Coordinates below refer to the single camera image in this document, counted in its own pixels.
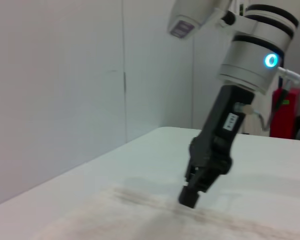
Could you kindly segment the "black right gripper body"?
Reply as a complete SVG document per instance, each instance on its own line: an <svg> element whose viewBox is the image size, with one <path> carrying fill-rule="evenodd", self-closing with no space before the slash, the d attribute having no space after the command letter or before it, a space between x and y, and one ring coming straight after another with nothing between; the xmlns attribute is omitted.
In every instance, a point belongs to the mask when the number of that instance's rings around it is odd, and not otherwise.
<svg viewBox="0 0 300 240"><path fill-rule="evenodd" d="M250 105L255 94L235 85L221 87L199 135L189 147L189 170L216 169L226 175L231 166L233 141L245 119L245 114L234 110L235 104Z"/></svg>

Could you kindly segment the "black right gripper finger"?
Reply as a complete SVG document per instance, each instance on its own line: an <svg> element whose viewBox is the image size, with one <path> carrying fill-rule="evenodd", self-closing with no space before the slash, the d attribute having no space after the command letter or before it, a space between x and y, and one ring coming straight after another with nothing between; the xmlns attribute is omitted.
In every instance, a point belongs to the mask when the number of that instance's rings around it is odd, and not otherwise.
<svg viewBox="0 0 300 240"><path fill-rule="evenodd" d="M191 191L190 207L194 209L199 199L199 192L206 193L215 181L215 170L213 168L198 168L189 182Z"/></svg>
<svg viewBox="0 0 300 240"><path fill-rule="evenodd" d="M189 163L185 173L186 185L182 187L179 195L179 203L186 207L195 207L199 199L196 186L191 183L191 180L194 180L195 174L196 168Z"/></svg>

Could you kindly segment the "red fire extinguisher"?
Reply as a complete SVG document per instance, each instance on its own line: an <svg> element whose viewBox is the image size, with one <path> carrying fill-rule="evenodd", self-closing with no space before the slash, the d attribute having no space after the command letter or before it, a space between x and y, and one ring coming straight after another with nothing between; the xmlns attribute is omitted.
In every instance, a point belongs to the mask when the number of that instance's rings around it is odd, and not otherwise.
<svg viewBox="0 0 300 240"><path fill-rule="evenodd" d="M274 114L269 136L272 138L293 139L299 107L300 88L292 88Z"/></svg>

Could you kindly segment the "white ribbed towel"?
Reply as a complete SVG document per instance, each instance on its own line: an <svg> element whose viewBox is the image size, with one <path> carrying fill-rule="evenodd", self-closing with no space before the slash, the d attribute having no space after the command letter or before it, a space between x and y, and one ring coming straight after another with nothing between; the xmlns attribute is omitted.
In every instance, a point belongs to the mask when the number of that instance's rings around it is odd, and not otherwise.
<svg viewBox="0 0 300 240"><path fill-rule="evenodd" d="M300 240L300 232L121 187L92 197L31 237L18 239L8 228L3 232L7 240Z"/></svg>

